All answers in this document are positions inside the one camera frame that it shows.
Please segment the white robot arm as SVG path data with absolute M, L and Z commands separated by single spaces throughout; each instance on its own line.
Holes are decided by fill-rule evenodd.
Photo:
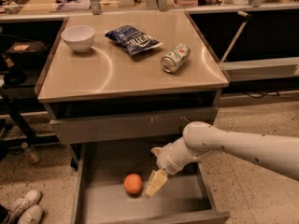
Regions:
M 170 175 L 187 164 L 199 162 L 211 151 L 221 151 L 299 180 L 299 138 L 258 133 L 236 133 L 216 128 L 203 121 L 189 123 L 182 136 L 164 147 L 154 147 L 158 169 L 149 176 L 145 196 L 150 198 Z

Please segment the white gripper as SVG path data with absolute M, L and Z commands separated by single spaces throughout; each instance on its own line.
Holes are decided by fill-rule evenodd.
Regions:
M 214 146 L 211 139 L 181 137 L 163 147 L 154 147 L 150 152 L 155 155 L 160 170 L 151 172 L 144 195 L 152 197 L 166 183 L 167 175 L 180 172 L 189 163 L 201 161 Z

